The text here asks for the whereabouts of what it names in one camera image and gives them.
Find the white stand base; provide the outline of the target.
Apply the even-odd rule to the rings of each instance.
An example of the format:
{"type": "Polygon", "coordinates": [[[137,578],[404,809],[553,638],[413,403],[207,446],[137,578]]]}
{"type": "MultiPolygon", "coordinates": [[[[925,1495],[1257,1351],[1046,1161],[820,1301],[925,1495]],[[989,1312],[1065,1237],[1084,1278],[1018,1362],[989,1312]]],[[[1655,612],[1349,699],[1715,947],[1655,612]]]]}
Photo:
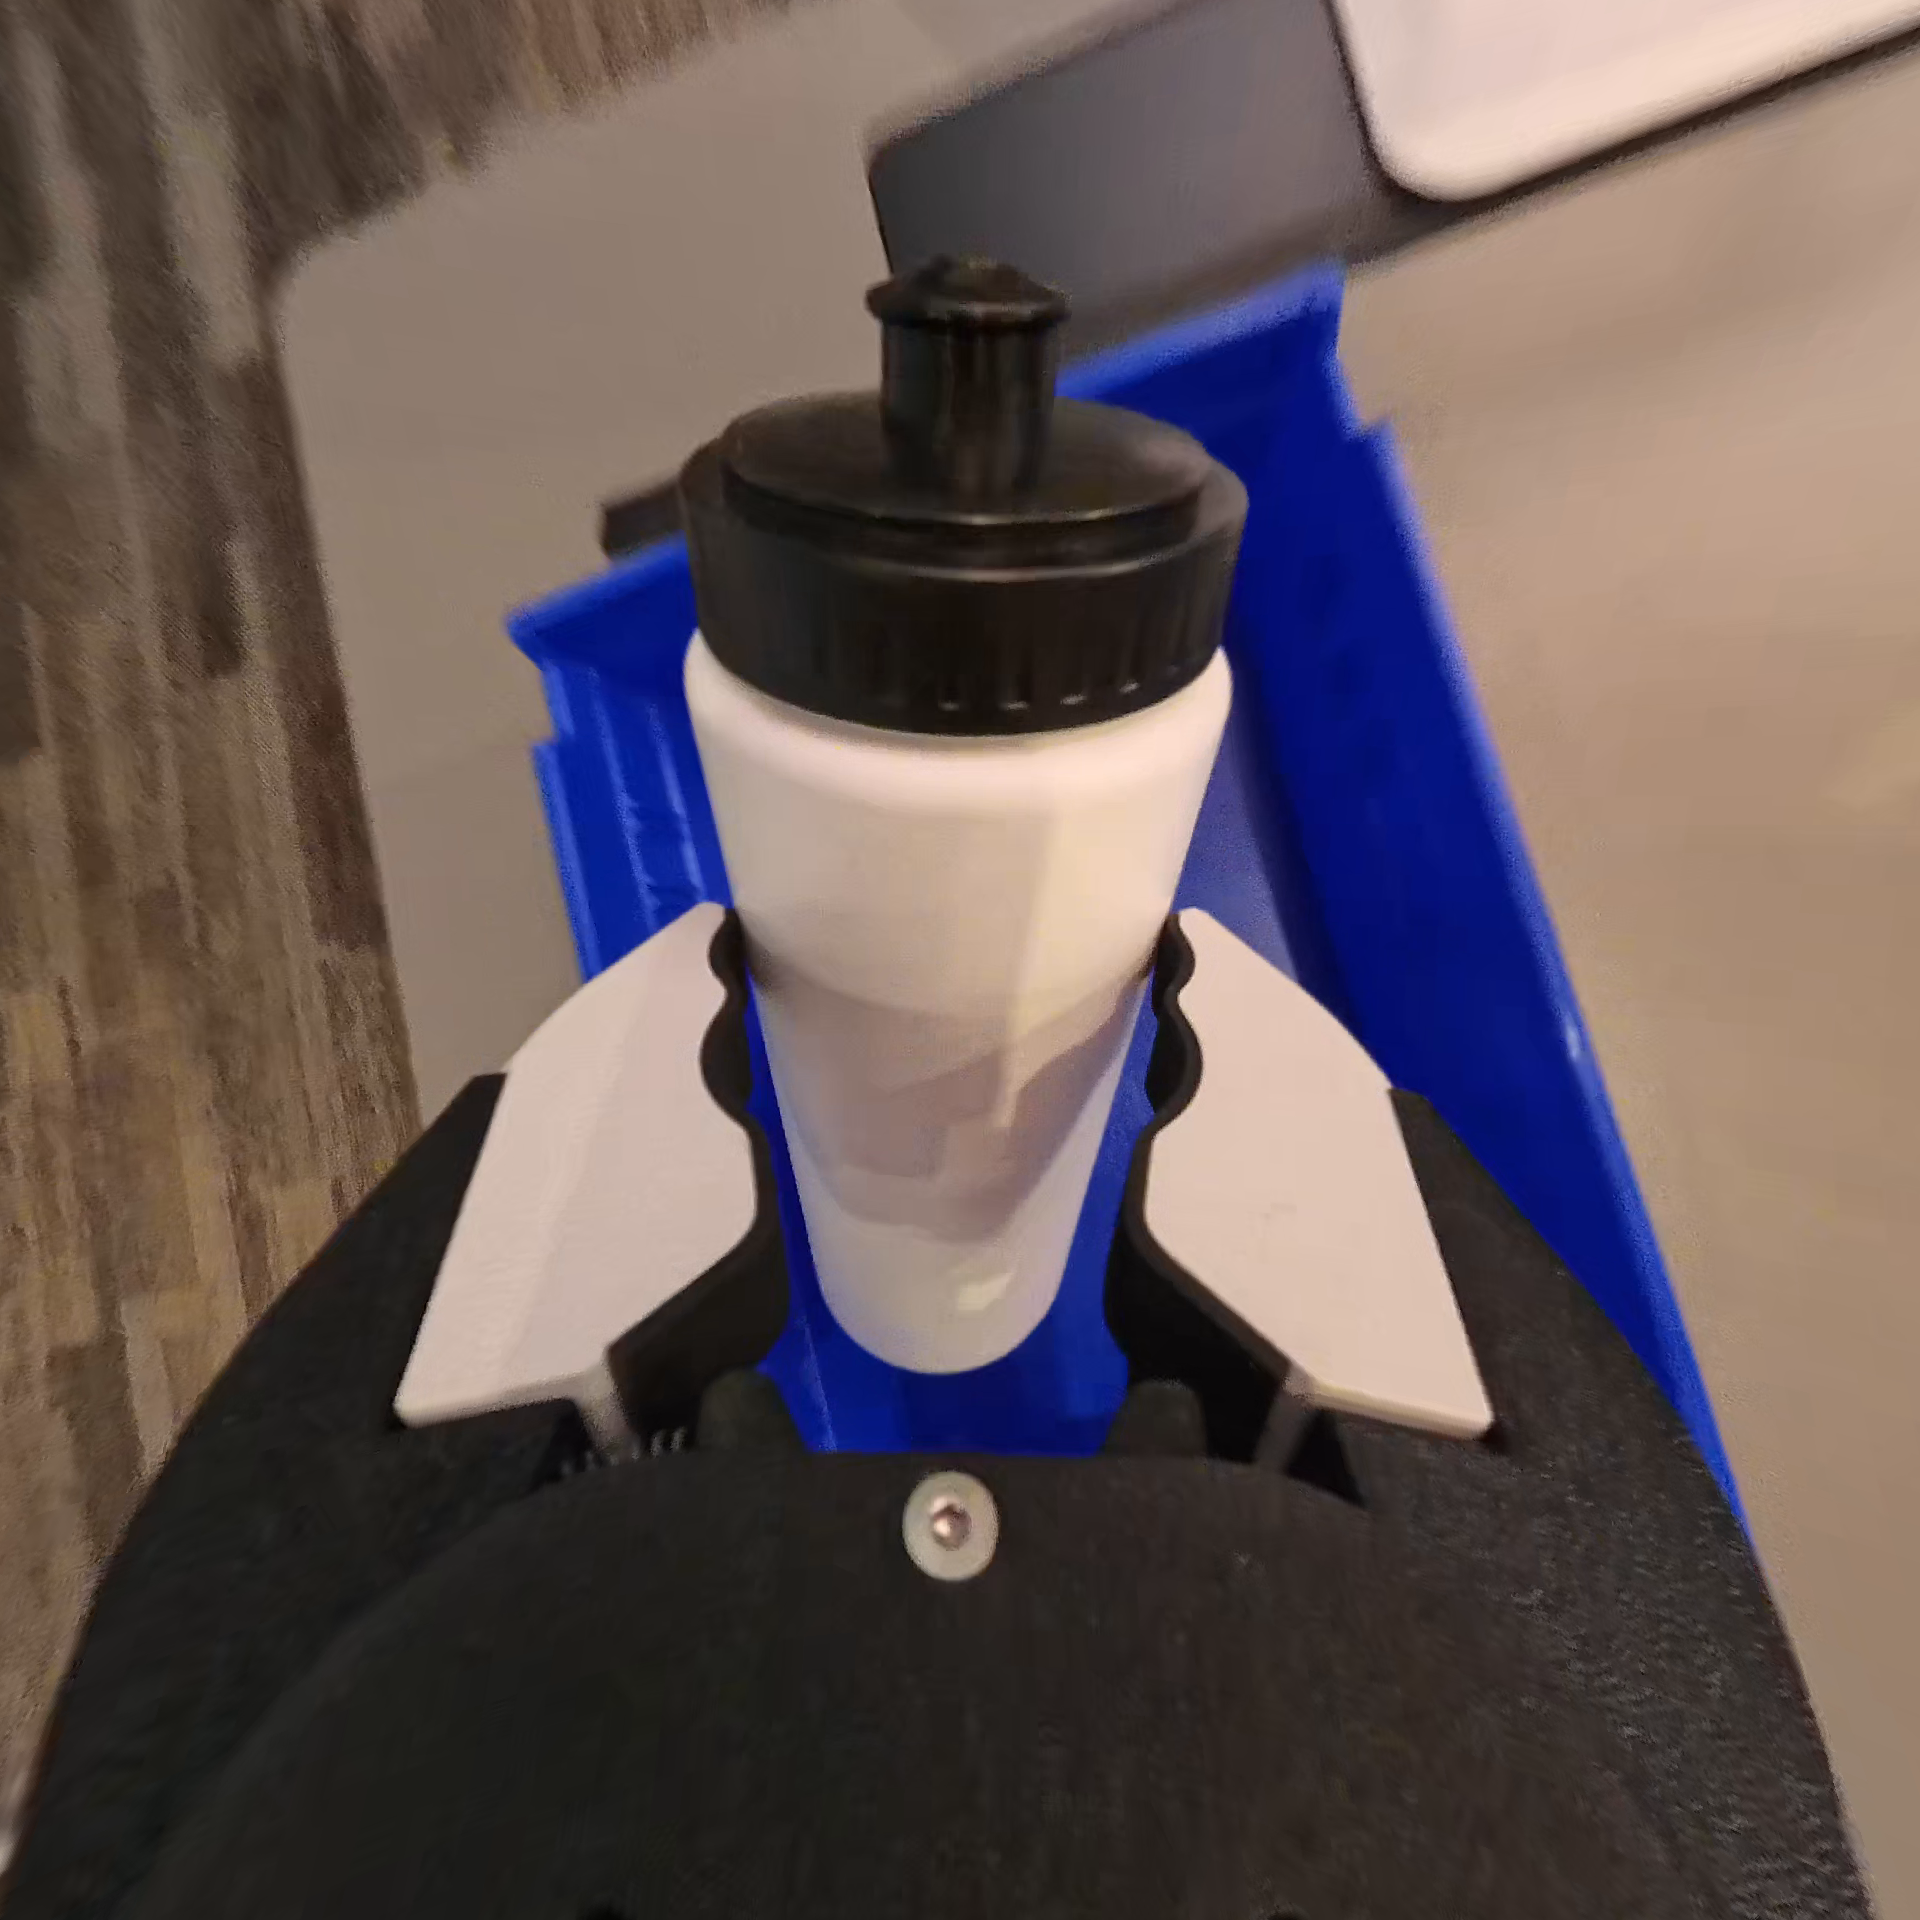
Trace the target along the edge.
{"type": "Polygon", "coordinates": [[[1380,169],[1467,201],[1917,29],[1917,2],[1331,2],[1380,169]]]}

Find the blue plastic bin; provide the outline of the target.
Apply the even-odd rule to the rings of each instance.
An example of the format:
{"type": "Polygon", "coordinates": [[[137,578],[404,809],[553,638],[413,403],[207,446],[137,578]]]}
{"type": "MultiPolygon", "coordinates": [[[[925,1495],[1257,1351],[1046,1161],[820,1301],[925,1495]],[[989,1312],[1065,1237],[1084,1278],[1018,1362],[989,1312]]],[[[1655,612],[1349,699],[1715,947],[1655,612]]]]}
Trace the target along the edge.
{"type": "MultiPolygon", "coordinates": [[[[1298,972],[1426,1097],[1660,1382],[1737,1521],[1686,1312],[1619,1134],[1386,423],[1338,363],[1346,277],[1306,268],[1060,377],[1204,439],[1247,486],[1235,717],[1179,905],[1298,972]]],[[[583,972],[728,901],[663,535],[505,612],[543,678],[537,781],[583,972]]]]}

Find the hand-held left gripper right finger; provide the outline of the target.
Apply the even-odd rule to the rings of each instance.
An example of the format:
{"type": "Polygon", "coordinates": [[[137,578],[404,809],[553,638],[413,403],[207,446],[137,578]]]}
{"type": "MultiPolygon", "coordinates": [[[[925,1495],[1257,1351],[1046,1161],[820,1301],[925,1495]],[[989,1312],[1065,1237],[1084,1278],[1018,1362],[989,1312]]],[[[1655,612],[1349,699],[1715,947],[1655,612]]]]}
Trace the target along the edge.
{"type": "Polygon", "coordinates": [[[1128,1400],[1228,1467],[1359,1417],[1483,1442],[1495,1408],[1377,1062],[1201,906],[1156,947],[1150,1121],[1107,1256],[1128,1400]]]}

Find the black bottle lid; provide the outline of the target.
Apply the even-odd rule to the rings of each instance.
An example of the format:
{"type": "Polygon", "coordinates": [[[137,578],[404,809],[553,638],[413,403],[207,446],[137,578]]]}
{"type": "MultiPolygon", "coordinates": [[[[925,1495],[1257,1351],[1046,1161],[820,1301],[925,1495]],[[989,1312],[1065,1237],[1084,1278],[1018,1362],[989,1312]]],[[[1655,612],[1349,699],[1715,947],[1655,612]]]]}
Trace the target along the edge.
{"type": "Polygon", "coordinates": [[[1247,489],[1189,431],[1058,396],[1068,297],[938,253],[868,288],[880,388],[736,419],[681,472],[708,652],[875,732],[1153,709],[1221,646],[1247,489]]]}

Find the white plastic bottle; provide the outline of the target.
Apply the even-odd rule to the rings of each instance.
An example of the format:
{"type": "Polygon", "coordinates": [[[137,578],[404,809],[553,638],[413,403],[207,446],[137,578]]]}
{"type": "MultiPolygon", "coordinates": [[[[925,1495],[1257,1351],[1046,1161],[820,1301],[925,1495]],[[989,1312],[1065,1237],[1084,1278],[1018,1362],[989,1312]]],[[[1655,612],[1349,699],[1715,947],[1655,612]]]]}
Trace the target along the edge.
{"type": "Polygon", "coordinates": [[[1052,1310],[1230,710],[938,736],[758,692],[701,633],[687,709],[822,1300],[919,1373],[1052,1310]]]}

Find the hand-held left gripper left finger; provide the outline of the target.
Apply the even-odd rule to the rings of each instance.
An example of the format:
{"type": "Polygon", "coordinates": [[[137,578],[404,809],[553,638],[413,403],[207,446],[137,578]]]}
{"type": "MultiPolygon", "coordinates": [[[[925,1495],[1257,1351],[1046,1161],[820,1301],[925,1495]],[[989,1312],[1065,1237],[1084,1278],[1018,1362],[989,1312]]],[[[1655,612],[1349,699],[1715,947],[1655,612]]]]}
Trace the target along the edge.
{"type": "Polygon", "coordinates": [[[695,905],[515,1047],[396,1417],[568,1405],[600,1455],[688,1442],[792,1312],[737,918],[695,905]]]}

